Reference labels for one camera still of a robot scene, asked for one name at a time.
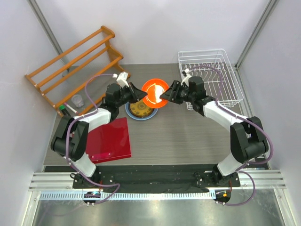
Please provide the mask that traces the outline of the orange plate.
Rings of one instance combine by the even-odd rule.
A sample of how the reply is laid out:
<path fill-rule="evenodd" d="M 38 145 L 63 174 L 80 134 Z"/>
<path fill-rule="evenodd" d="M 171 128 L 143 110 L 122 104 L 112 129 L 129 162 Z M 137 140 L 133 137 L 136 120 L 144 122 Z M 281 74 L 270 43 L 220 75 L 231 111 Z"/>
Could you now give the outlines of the orange plate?
<path fill-rule="evenodd" d="M 150 79 L 142 87 L 142 91 L 147 93 L 143 102 L 150 108 L 159 109 L 167 105 L 168 101 L 160 96 L 169 89 L 169 85 L 162 79 Z"/>

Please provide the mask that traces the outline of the yellow patterned plate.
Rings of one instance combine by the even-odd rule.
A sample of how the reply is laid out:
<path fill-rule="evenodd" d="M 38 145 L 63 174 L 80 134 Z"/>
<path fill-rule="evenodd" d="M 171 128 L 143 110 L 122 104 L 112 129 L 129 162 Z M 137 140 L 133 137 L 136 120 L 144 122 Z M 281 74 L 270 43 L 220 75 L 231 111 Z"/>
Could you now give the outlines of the yellow patterned plate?
<path fill-rule="evenodd" d="M 154 112 L 154 108 L 147 106 L 143 100 L 136 103 L 130 103 L 128 109 L 132 115 L 138 118 L 145 118 Z"/>

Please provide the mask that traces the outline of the light blue plate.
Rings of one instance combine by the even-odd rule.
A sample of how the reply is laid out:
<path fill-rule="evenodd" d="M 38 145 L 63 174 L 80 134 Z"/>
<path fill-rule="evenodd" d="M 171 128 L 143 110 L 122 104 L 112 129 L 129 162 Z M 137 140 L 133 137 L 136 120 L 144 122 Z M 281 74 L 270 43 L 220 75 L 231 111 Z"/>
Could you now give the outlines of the light blue plate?
<path fill-rule="evenodd" d="M 151 119 L 158 109 L 148 107 L 142 100 L 136 103 L 126 103 L 125 111 L 128 116 L 137 121 Z"/>

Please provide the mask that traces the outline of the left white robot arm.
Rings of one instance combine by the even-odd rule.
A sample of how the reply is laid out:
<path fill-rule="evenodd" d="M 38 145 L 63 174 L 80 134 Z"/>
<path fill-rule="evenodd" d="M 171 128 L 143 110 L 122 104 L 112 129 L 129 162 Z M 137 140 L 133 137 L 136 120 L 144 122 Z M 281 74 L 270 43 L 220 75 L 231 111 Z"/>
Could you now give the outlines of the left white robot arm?
<path fill-rule="evenodd" d="M 105 97 L 96 110 L 79 117 L 65 115 L 51 141 L 51 150 L 64 157 L 83 178 L 88 187 L 100 186 L 100 174 L 96 165 L 86 154 L 89 132 L 114 121 L 119 108 L 126 103 L 136 103 L 147 96 L 131 82 L 125 86 L 116 83 L 107 87 Z"/>

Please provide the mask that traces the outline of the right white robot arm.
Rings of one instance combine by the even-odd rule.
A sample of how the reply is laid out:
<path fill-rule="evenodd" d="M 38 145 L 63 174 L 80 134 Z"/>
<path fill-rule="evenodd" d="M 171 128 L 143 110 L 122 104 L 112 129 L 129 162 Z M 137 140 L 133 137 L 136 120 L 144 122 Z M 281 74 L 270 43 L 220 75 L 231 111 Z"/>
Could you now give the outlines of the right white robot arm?
<path fill-rule="evenodd" d="M 200 77 L 174 81 L 160 98 L 176 104 L 190 103 L 194 111 L 230 132 L 230 154 L 212 170 L 212 181 L 218 186 L 225 185 L 236 170 L 269 149 L 261 120 L 257 117 L 247 118 L 223 107 L 216 98 L 207 95 Z"/>

